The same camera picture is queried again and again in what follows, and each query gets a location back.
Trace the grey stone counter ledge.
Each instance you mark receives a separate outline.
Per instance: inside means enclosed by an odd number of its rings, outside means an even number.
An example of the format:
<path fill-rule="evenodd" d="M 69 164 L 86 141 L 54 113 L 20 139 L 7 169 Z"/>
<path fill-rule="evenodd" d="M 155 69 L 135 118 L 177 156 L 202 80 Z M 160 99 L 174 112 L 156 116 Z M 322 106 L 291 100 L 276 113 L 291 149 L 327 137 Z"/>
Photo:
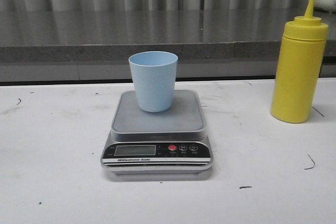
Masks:
<path fill-rule="evenodd" d="M 178 56 L 179 80 L 268 79 L 302 8 L 1 13 L 1 82 L 127 82 L 128 58 Z"/>

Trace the light blue plastic cup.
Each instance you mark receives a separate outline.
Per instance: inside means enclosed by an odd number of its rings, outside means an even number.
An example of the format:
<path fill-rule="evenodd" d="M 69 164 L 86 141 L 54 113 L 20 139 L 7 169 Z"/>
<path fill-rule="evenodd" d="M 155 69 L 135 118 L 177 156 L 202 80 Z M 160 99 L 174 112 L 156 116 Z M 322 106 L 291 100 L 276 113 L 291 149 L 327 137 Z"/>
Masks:
<path fill-rule="evenodd" d="M 173 102 L 178 56 L 166 51 L 145 51 L 129 58 L 140 109 L 162 112 Z"/>

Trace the silver electronic kitchen scale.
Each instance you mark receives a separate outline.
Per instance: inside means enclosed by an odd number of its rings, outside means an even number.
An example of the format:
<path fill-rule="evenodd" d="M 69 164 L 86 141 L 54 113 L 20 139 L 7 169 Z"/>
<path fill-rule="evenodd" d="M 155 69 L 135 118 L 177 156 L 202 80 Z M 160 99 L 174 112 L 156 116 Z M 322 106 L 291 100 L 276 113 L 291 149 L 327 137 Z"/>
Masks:
<path fill-rule="evenodd" d="M 101 166 L 107 173 L 135 180 L 204 179 L 212 172 L 213 152 L 197 93 L 176 90 L 171 107 L 145 112 L 134 91 L 121 94 Z"/>

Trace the yellow squeeze bottle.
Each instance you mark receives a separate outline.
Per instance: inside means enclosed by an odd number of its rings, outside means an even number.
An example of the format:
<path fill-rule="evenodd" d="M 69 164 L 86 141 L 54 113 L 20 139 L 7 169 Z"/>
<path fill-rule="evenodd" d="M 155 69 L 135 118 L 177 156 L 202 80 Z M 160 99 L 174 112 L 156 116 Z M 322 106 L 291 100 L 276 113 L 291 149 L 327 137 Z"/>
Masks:
<path fill-rule="evenodd" d="M 314 3 L 284 26 L 270 108 L 284 122 L 305 122 L 311 112 L 329 30 L 313 15 Z"/>

